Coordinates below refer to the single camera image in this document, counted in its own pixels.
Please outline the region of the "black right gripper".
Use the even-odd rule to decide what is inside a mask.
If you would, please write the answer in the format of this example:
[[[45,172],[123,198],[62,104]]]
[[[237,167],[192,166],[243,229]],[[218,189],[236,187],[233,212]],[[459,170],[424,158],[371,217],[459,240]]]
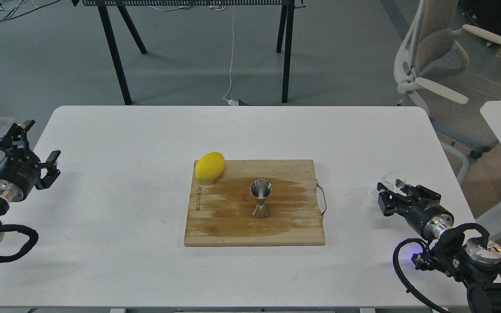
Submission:
[[[440,205],[441,194],[424,186],[406,184],[402,188],[404,195],[391,191],[382,182],[377,183],[377,190],[382,214],[403,216],[424,240],[437,240],[445,230],[453,228],[454,217]]]

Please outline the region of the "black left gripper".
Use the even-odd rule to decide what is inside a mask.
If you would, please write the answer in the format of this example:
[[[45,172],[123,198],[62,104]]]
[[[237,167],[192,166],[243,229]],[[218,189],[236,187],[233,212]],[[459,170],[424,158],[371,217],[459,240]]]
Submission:
[[[34,186],[48,189],[61,174],[57,169],[61,150],[52,151],[46,162],[40,163],[30,149],[27,132],[34,124],[34,120],[13,123],[0,137],[0,151],[6,155],[0,161],[0,196],[8,202],[25,200]]]

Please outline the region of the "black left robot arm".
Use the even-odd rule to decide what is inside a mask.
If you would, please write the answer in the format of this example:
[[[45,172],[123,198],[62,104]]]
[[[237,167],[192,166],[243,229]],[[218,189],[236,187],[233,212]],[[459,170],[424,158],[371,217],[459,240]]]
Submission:
[[[0,161],[0,216],[8,212],[11,202],[27,198],[33,188],[45,190],[60,176],[57,159],[60,150],[50,153],[45,162],[31,150],[27,132],[34,120],[13,123],[0,137],[0,151],[5,153]],[[13,262],[25,256],[36,245],[39,235],[25,225],[2,224],[0,221],[0,243],[7,232],[18,232],[28,236],[28,241],[19,251],[10,256],[0,256],[0,263]]]

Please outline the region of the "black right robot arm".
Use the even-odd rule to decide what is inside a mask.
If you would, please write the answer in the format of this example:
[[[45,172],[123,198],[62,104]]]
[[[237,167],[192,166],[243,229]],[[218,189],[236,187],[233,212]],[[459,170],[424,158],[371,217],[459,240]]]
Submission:
[[[384,216],[399,214],[419,238],[399,243],[392,254],[392,265],[399,280],[416,299],[440,313],[438,306],[420,293],[402,271],[398,255],[409,243],[421,246],[411,261],[415,269],[437,270],[453,277],[467,289],[473,313],[501,313],[501,246],[490,240],[489,232],[477,223],[454,226],[451,212],[440,206],[440,194],[424,186],[410,186],[397,180],[400,193],[383,183],[377,184],[378,204]]]

